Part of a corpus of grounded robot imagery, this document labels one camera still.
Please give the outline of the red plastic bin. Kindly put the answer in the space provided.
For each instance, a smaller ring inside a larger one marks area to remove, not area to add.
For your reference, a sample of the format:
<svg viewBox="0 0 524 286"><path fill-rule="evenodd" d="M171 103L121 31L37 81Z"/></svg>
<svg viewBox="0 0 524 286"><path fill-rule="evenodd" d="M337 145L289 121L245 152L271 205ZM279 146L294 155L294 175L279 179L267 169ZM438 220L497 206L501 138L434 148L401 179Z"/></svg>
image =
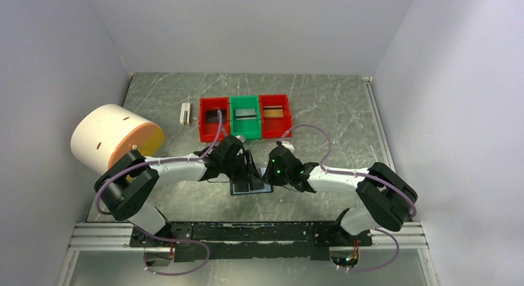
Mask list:
<svg viewBox="0 0 524 286"><path fill-rule="evenodd" d="M292 126L287 95L259 95L261 137L279 138Z"/></svg>
<svg viewBox="0 0 524 286"><path fill-rule="evenodd" d="M199 115L198 115L198 129L200 141L210 143L214 140L218 132L219 116L218 111L222 116L222 127L219 134L219 141L226 135L230 134L230 102L228 97L218 98L201 98Z"/></svg>

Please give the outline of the black leather card holder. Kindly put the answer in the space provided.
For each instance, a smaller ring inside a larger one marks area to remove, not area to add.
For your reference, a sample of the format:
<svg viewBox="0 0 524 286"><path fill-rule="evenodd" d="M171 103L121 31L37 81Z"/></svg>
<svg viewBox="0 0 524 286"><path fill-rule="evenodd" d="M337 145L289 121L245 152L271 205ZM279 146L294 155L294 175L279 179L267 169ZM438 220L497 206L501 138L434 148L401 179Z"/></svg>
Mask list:
<svg viewBox="0 0 524 286"><path fill-rule="evenodd" d="M262 180L246 180L250 182L250 193L244 194L244 195L254 195L254 194L262 194L262 193L272 193L274 191L274 187L272 185L265 184ZM230 183L230 195L236 196L232 194L232 183Z"/></svg>

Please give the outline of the gold card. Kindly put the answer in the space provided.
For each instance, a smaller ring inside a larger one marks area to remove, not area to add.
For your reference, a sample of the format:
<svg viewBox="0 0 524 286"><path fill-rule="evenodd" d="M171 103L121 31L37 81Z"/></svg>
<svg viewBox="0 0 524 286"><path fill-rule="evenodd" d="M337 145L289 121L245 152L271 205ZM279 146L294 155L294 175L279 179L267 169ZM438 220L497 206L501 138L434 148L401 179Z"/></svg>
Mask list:
<svg viewBox="0 0 524 286"><path fill-rule="evenodd" d="M262 108L263 117L266 119L270 118L283 118L284 108L282 106L264 106Z"/></svg>

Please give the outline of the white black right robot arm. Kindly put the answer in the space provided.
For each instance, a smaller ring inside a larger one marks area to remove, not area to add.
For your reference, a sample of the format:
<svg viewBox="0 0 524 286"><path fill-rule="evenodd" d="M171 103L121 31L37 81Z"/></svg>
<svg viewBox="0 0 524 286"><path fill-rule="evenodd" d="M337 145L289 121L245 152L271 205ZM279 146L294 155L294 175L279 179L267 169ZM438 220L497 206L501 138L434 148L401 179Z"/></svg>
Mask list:
<svg viewBox="0 0 524 286"><path fill-rule="evenodd" d="M271 185L290 185L298 192L334 192L355 195L356 208L341 212L333 236L340 245L349 245L365 230L384 228L398 232L416 213L417 192L382 162L364 169L325 167L302 163L284 145L269 153L263 180Z"/></svg>

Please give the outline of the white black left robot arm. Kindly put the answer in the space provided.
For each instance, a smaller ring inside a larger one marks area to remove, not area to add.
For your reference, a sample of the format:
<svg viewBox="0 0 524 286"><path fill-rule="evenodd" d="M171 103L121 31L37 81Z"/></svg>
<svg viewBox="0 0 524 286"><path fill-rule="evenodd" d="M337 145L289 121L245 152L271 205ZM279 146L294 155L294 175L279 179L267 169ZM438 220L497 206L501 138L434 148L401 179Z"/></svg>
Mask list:
<svg viewBox="0 0 524 286"><path fill-rule="evenodd" d="M177 182L204 182L225 175L231 195L265 190L259 169L243 140L228 135L187 156L154 158L131 150L95 183L96 202L117 221L129 221L146 232L155 246L167 244L172 226L147 199L153 188Z"/></svg>

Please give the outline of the green plastic bin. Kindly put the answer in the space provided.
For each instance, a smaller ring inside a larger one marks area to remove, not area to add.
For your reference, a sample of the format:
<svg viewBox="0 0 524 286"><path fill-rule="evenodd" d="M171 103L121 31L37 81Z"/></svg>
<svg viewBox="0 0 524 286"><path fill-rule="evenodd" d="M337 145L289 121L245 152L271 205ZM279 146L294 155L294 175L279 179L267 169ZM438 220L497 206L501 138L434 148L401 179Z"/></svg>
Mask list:
<svg viewBox="0 0 524 286"><path fill-rule="evenodd" d="M231 134L242 135L247 140L261 139L259 96L231 96L229 106Z"/></svg>

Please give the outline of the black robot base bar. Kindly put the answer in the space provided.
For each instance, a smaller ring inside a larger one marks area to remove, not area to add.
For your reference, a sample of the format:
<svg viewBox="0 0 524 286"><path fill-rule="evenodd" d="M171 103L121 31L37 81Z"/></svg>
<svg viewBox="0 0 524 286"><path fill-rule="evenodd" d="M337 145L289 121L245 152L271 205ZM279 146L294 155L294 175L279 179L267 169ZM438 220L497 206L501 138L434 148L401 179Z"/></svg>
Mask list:
<svg viewBox="0 0 524 286"><path fill-rule="evenodd" d="M137 228L129 245L148 252L165 249L175 262L209 259L309 258L328 261L330 250L371 246L370 231L349 235L331 221L173 222L164 240Z"/></svg>

